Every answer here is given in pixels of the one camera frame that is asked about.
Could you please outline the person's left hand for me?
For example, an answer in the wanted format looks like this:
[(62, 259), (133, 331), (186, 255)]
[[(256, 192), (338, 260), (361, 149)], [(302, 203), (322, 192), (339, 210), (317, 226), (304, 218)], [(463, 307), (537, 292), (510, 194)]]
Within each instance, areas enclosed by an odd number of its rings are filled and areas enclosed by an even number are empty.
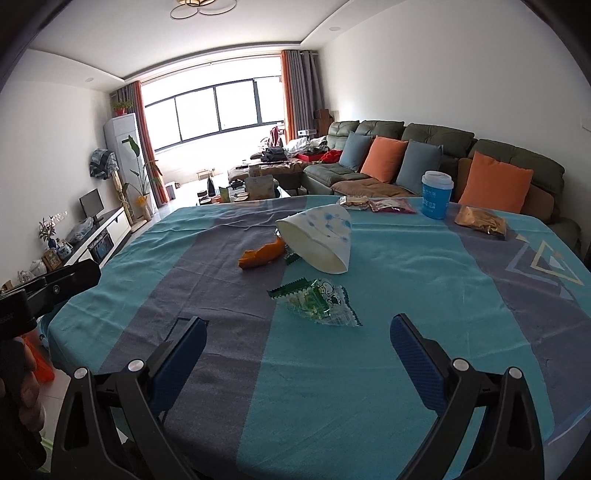
[(45, 409), (39, 398), (40, 385), (34, 375), (36, 361), (22, 337), (17, 337), (15, 341), (22, 345), (19, 354), (25, 369), (20, 386), (19, 418), (29, 431), (39, 433), (44, 427)]

